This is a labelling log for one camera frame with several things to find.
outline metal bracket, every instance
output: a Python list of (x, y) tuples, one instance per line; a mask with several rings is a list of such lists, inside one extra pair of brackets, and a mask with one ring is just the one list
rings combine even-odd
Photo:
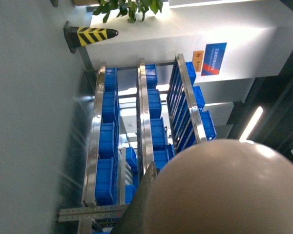
[(59, 222), (81, 221), (85, 218), (92, 218), (93, 220), (120, 218), (127, 209), (127, 206), (125, 204), (62, 209), (59, 214)]

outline white wall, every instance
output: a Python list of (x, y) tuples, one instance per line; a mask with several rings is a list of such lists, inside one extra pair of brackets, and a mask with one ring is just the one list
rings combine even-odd
[(132, 65), (173, 59), (182, 53), (192, 60), (194, 50), (227, 42), (221, 71), (196, 82), (278, 75), (293, 50), (293, 12), (279, 0), (249, 1), (163, 10), (144, 22), (129, 24), (126, 17), (111, 19), (107, 27), (116, 38), (87, 46), (94, 67)]

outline potted plant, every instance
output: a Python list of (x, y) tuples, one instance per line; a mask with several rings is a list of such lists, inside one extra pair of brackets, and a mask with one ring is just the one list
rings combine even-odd
[(128, 22), (136, 21), (136, 12), (142, 13), (142, 20), (145, 20), (146, 12), (151, 9), (154, 14), (162, 12), (163, 3), (161, 0), (101, 0), (100, 6), (93, 12), (95, 16), (106, 14), (103, 23), (106, 23), (112, 10), (119, 9), (117, 17), (129, 15)]

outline blue plastic bin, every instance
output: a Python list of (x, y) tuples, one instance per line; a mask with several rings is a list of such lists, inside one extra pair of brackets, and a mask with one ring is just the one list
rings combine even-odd
[(117, 105), (116, 92), (104, 92), (102, 105), (103, 123), (118, 122), (119, 105)]
[(196, 78), (196, 73), (195, 73), (195, 70), (194, 70), (193, 63), (192, 62), (186, 62), (186, 66), (187, 66), (187, 69), (188, 69), (191, 84), (193, 85), (194, 82), (195, 82), (195, 78)]
[(213, 120), (211, 119), (209, 111), (200, 112), (201, 119), (203, 122), (203, 127), (206, 134), (207, 140), (214, 140), (217, 137), (217, 133), (214, 127)]
[(154, 151), (154, 161), (156, 168), (161, 170), (169, 161), (168, 151)]
[(112, 158), (98, 160), (95, 198), (101, 206), (117, 203), (117, 183)]
[(118, 158), (118, 140), (115, 135), (115, 124), (102, 123), (100, 129), (99, 155), (100, 159)]
[(135, 186), (136, 189), (138, 189), (139, 186), (139, 176), (138, 173), (132, 174), (132, 184)]
[(174, 146), (169, 144), (166, 146), (167, 152), (168, 152), (168, 158), (171, 160), (175, 156), (175, 150)]
[(163, 118), (151, 119), (151, 132), (153, 141), (153, 150), (164, 150), (166, 146), (166, 135)]
[(155, 64), (146, 65), (146, 85), (148, 89), (155, 89), (157, 85), (157, 71)]
[(197, 107), (199, 108), (199, 111), (202, 111), (205, 106), (205, 100), (200, 86), (194, 86), (193, 92), (196, 99)]
[(150, 118), (160, 118), (162, 113), (160, 91), (157, 89), (148, 89), (147, 96)]
[(117, 87), (117, 69), (107, 68), (105, 70), (104, 87), (106, 92), (118, 91)]
[(131, 167), (131, 171), (133, 173), (138, 172), (138, 168), (137, 168), (138, 167), (138, 159), (137, 159), (137, 155), (132, 147), (126, 148), (126, 162)]
[(133, 197), (135, 196), (136, 188), (132, 184), (126, 185), (126, 195), (125, 195), (125, 203), (128, 204), (131, 202)]

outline traffic cone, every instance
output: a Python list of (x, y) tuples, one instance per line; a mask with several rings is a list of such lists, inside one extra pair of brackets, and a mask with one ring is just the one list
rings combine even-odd
[(73, 54), (76, 52), (78, 47), (114, 38), (117, 35), (118, 31), (114, 29), (72, 27), (68, 21), (64, 26), (64, 36), (69, 50)]

